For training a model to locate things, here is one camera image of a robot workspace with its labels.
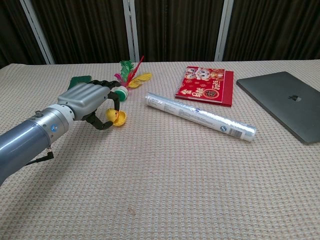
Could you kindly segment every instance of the gray robotic arm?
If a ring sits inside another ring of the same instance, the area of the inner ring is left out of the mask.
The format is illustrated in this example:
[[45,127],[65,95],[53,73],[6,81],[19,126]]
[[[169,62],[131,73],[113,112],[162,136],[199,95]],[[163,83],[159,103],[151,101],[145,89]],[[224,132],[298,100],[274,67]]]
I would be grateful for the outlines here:
[[[98,130],[112,126],[111,121],[102,123],[96,116],[97,108],[106,100],[114,101],[119,110],[118,95],[111,91],[119,87],[117,81],[79,83],[58,97],[58,103],[20,123],[0,135],[0,186],[7,177],[30,163],[53,158],[51,144],[65,134],[74,121],[87,121]],[[31,161],[43,150],[47,156]]]

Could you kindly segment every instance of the laptop lid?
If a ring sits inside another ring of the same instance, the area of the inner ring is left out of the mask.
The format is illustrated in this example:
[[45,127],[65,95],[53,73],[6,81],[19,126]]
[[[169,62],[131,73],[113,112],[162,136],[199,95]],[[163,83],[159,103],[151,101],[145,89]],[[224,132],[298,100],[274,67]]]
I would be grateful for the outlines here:
[[283,71],[236,84],[304,144],[320,141],[320,92]]

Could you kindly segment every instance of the plastic wrap roll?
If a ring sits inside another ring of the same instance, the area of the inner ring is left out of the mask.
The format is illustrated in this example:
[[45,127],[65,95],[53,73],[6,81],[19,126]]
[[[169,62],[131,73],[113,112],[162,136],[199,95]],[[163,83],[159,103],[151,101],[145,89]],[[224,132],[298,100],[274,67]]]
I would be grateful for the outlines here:
[[218,116],[150,92],[145,96],[145,103],[156,109],[249,142],[256,135],[257,129],[254,126]]

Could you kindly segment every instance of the curtain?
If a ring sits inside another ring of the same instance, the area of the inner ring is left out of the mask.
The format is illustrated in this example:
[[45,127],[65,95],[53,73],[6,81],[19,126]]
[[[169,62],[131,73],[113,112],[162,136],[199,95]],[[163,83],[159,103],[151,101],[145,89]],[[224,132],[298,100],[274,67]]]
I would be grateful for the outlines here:
[[223,0],[135,0],[139,55],[147,62],[213,61]]
[[320,59],[319,0],[235,0],[224,61]]
[[57,64],[128,60],[122,0],[32,0]]
[[46,64],[19,0],[0,1],[0,68]]

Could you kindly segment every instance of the red notebook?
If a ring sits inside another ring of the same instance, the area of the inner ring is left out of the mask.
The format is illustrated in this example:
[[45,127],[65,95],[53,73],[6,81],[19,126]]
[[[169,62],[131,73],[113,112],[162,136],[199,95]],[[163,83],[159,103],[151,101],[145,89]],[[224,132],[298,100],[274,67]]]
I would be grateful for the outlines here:
[[187,66],[175,97],[231,107],[233,87],[233,71]]

